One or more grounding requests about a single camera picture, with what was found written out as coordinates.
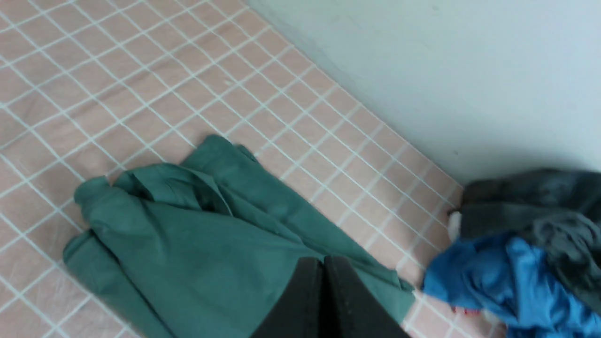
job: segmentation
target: green cloth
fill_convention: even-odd
[[[412,287],[244,147],[212,135],[181,165],[83,183],[91,230],[63,252],[69,271],[148,338],[248,338],[301,257],[348,257],[397,321]]]

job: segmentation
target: pink tile floor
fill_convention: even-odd
[[[131,338],[61,250],[74,189],[182,160],[205,135],[249,147],[400,276],[449,245],[461,187],[238,0],[0,1],[0,331]],[[414,338],[501,336],[418,294]]]

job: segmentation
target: blue fabric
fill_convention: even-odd
[[[488,309],[508,338],[601,337],[601,318],[553,276],[545,252],[509,235],[455,242],[432,261],[424,293]]]

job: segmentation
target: white wall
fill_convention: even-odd
[[[601,1],[249,2],[460,182],[601,170]]]

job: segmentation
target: pile of clothes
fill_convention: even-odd
[[[474,182],[458,212],[460,238],[428,267],[424,293],[494,313],[509,338],[601,337],[600,173]]]

